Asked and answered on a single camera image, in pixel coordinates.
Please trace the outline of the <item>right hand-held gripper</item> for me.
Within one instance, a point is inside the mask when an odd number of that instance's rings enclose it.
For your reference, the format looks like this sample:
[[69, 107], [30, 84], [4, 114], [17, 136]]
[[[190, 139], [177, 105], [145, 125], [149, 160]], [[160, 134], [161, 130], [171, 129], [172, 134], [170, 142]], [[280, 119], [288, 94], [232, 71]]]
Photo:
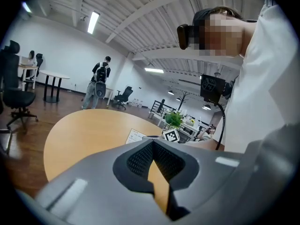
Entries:
[[161, 136], [163, 139], [174, 143], [185, 143], [188, 141], [188, 137], [177, 129], [163, 129]]

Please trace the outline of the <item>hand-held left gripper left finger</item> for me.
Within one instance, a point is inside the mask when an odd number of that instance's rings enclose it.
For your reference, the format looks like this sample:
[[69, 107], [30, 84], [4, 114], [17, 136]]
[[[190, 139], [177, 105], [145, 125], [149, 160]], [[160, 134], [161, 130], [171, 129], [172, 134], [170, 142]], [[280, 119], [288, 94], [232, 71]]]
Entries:
[[154, 186], [127, 160], [150, 139], [89, 155], [43, 187], [36, 201], [72, 225], [168, 225], [154, 200]]

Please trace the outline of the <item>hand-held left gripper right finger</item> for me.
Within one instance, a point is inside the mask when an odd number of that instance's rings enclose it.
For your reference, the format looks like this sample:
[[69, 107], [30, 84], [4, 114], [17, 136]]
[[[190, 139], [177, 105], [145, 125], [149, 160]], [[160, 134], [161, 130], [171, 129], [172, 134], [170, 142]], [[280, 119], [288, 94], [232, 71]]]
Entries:
[[300, 166], [300, 126], [284, 125], [262, 140], [251, 142], [243, 154], [176, 148], [193, 156], [199, 172], [189, 187], [173, 190], [176, 212], [171, 220], [155, 215], [156, 225], [250, 225], [265, 216], [285, 196]]

